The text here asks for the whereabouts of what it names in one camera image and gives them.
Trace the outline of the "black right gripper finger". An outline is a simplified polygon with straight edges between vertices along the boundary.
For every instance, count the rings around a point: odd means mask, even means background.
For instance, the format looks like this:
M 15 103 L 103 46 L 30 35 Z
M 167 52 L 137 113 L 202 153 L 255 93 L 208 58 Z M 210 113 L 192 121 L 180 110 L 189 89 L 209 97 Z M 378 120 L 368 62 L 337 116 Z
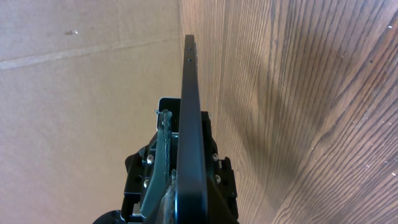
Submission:
M 173 169 L 166 184 L 159 207 L 155 213 L 155 224 L 175 224 L 175 197 L 176 197 L 177 171 Z

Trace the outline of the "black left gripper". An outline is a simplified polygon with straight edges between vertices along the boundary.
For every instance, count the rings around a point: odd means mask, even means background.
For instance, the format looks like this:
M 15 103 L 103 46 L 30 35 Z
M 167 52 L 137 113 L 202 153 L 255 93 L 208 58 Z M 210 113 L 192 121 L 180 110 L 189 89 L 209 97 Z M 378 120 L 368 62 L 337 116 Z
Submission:
M 157 132 L 125 160 L 121 209 L 96 223 L 237 223 L 234 171 L 218 157 L 211 119 L 196 103 L 163 97 Z

